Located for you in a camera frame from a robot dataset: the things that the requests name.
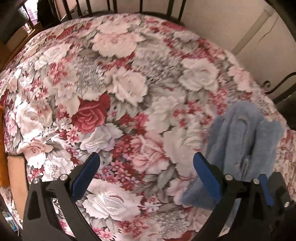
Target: white wall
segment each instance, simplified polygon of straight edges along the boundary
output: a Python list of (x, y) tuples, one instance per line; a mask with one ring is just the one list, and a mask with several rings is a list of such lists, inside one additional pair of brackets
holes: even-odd
[[(259, 84), (263, 84), (266, 80), (271, 82), (271, 86), (265, 90), (273, 89), (288, 74), (296, 72), (295, 40), (276, 12), (237, 57)], [(277, 97), (295, 82), (296, 77), (294, 76), (270, 94), (270, 98)]]
[(232, 50), (266, 5), (264, 0), (188, 0), (182, 21), (204, 38)]

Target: wooden chair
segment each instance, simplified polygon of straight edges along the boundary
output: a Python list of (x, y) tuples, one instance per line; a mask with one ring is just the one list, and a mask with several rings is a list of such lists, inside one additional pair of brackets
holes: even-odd
[(0, 54), (0, 72), (6, 68), (6, 66), (10, 63), (10, 61), (15, 56), (17, 56), (20, 51), (22, 51), (23, 47), (29, 42), (30, 39), (32, 39), (36, 34), (40, 33), (43, 30), (40, 22), (38, 22), (36, 25), (33, 25), (32, 21), (30, 19), (30, 16), (29, 16), (29, 20), (27, 23), (31, 26), (32, 31), (25, 38), (23, 38), (23, 40), (19, 43), (19, 45), (16, 48), (10, 49), (8, 47), (8, 44), (5, 45), (0, 41), (0, 52), (1, 52), (1, 54)]
[[(62, 0), (62, 1), (63, 1), (64, 8), (65, 8), (68, 19), (72, 19), (67, 0)], [(176, 23), (176, 24), (181, 24), (181, 18), (182, 18), (183, 11), (185, 8), (186, 0), (182, 1), (182, 5), (181, 5), (181, 9), (180, 9), (178, 18), (172, 17), (174, 1), (175, 0), (169, 0), (167, 12), (166, 12), (166, 14), (163, 14), (163, 13), (159, 13), (159, 12), (145, 12), (145, 11), (143, 11), (143, 0), (140, 0), (139, 13), (159, 17), (162, 19), (166, 19), (166, 20), (169, 20), (169, 21)], [(105, 10), (105, 11), (92, 12), (91, 4), (90, 4), (89, 0), (86, 0), (88, 13), (83, 15), (83, 13), (81, 12), (79, 1), (76, 0), (78, 16), (80, 18), (84, 18), (84, 17), (102, 16), (102, 15), (106, 15), (106, 14), (118, 13), (117, 0), (112, 0), (112, 3), (113, 3), (113, 9), (114, 9), (113, 11), (111, 11), (110, 0), (107, 0), (107, 6), (108, 6), (107, 11)]]

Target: red rose print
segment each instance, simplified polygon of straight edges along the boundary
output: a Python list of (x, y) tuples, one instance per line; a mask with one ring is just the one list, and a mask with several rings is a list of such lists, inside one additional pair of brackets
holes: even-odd
[(98, 101), (80, 99), (78, 112), (72, 116), (72, 123), (82, 134), (90, 133), (96, 126), (105, 124), (110, 96), (103, 94)]
[(90, 20), (86, 25), (82, 25), (78, 31), (82, 31), (82, 30), (86, 30), (86, 29), (90, 29), (90, 27), (92, 26), (92, 21)]
[(64, 39), (65, 37), (70, 35), (72, 33), (74, 27), (75, 27), (75, 25), (64, 29), (64, 31), (57, 37), (57, 40)]
[(184, 31), (185, 30), (185, 28), (182, 27), (181, 25), (172, 23), (170, 21), (163, 22), (162, 25), (167, 26), (167, 27), (172, 28), (172, 29), (177, 30), (177, 31)]
[(159, 32), (159, 28), (157, 28), (157, 27), (150, 27), (150, 30), (153, 31), (154, 33)]

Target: blue gripper pad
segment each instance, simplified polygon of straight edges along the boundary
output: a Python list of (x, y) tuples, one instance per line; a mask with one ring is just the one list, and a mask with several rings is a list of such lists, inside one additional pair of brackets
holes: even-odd
[(263, 193), (264, 193), (267, 205), (272, 207), (274, 205), (274, 200), (270, 196), (270, 193), (269, 193), (269, 190), (268, 190), (268, 187), (267, 187), (267, 181), (268, 181), (267, 176), (265, 174), (261, 174), (258, 177), (258, 179), (259, 179), (260, 184), (262, 186)]
[(215, 178), (210, 170), (210, 164), (202, 156), (201, 153), (195, 153), (193, 157), (193, 166), (198, 176), (200, 177), (208, 194), (216, 202), (220, 202), (222, 199), (221, 186), (218, 180)]
[(76, 167), (80, 172), (77, 175), (76, 179), (73, 181), (71, 186), (72, 202), (76, 202), (77, 200), (80, 200), (83, 198), (83, 195), (85, 194), (89, 184), (91, 183), (99, 167), (100, 167), (100, 156), (95, 152), (93, 152), (88, 157), (88, 159), (85, 161), (83, 165)]

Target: fabric fold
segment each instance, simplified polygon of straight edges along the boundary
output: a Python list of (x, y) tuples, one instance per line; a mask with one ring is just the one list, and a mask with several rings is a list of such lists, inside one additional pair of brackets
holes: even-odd
[[(239, 101), (223, 117), (215, 119), (205, 157), (210, 164), (216, 165), (224, 174), (231, 174), (236, 180), (250, 181), (260, 174), (269, 177), (275, 163), (276, 146), (282, 135), (280, 122), (267, 121), (254, 104)], [(208, 210), (213, 210), (216, 205), (198, 176), (184, 191), (181, 202)]]

